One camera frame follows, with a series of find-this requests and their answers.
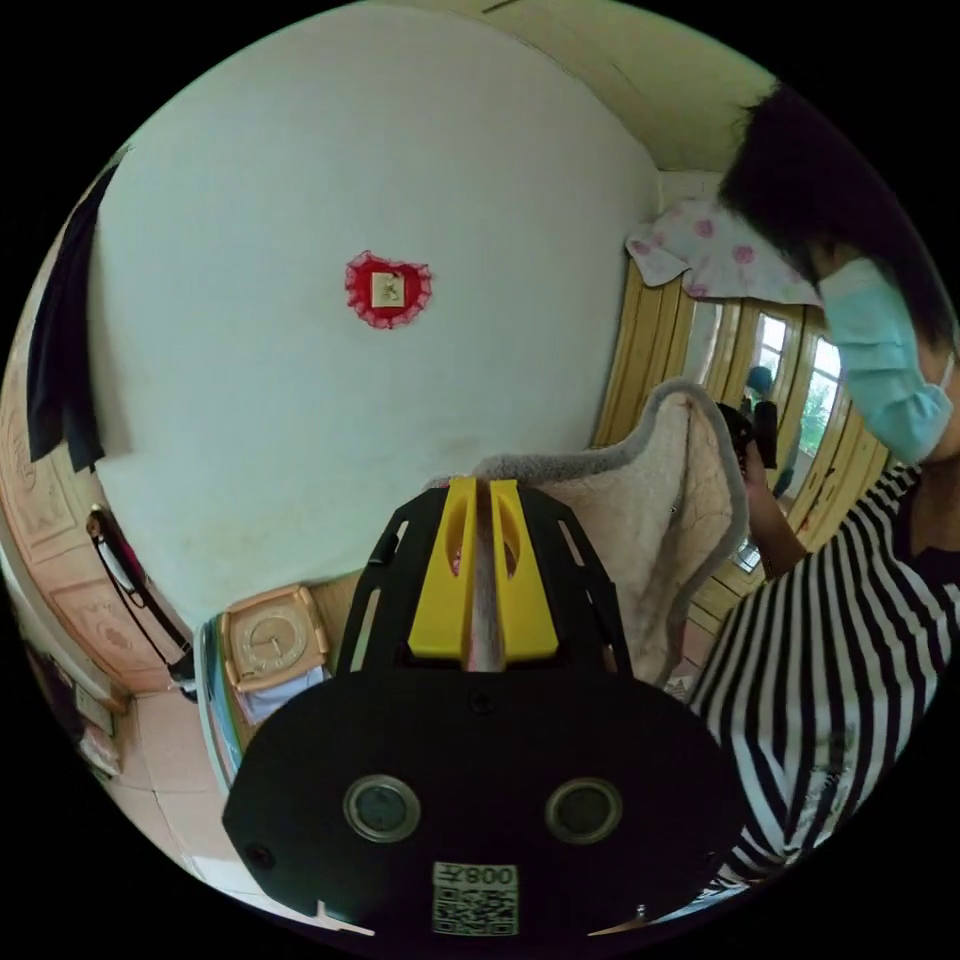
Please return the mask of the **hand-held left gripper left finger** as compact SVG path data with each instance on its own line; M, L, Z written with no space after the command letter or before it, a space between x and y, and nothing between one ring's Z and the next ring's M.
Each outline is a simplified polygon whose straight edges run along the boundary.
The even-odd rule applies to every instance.
M418 660L467 661L472 641L478 484L475 479L452 479L434 491L444 499L408 647Z

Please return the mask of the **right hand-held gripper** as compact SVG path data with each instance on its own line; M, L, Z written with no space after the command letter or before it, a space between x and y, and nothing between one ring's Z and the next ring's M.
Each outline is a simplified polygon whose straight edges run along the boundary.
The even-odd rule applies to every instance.
M756 445L766 470L777 468L778 409L771 401L760 401L750 414L743 414L727 404L718 403L733 450L741 467L746 464L748 446Z

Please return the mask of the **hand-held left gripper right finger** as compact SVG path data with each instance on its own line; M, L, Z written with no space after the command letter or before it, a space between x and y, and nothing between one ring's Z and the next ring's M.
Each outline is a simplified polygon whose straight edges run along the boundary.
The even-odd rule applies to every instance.
M559 641L517 482L491 482L490 504L503 661L549 660Z

